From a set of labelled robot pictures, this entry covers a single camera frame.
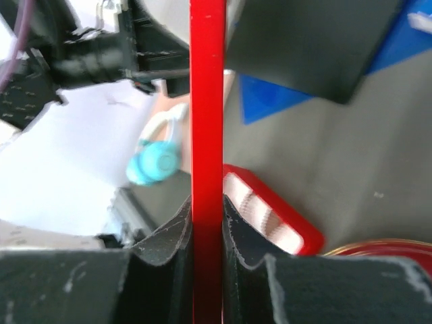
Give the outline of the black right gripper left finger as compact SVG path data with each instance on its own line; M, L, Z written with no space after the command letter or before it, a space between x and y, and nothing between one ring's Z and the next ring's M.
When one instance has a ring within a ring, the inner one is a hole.
M191 323L190 207L131 248L2 252L1 322Z

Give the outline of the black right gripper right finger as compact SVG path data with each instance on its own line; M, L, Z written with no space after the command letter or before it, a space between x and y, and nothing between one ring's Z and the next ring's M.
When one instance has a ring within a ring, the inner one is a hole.
M431 279L394 256L295 256L223 201L225 323L430 323Z

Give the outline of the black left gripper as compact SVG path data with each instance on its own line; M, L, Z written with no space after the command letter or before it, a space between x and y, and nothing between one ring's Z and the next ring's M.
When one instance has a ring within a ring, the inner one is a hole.
M50 61L53 81L64 89L129 79L146 94L155 80L170 98L190 92L189 46L156 21L144 1L122 1L118 32L100 32L64 45L65 56Z

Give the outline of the red box lid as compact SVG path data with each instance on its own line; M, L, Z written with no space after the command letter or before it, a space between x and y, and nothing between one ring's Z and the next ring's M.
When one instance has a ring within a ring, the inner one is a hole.
M190 2L194 321L220 323L225 1Z

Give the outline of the red cookie box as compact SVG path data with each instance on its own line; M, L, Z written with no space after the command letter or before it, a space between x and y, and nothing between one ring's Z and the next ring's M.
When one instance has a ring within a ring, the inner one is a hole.
M240 216L278 248L295 255L321 251L324 235L253 172L225 164L223 193Z

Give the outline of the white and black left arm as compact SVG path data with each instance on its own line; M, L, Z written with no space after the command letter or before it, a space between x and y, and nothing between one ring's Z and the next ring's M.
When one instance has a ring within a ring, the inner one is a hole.
M188 43L144 1L115 1L117 28L82 28L68 1L2 1L17 40L1 63L1 248L127 246L155 228L130 196L180 166Z

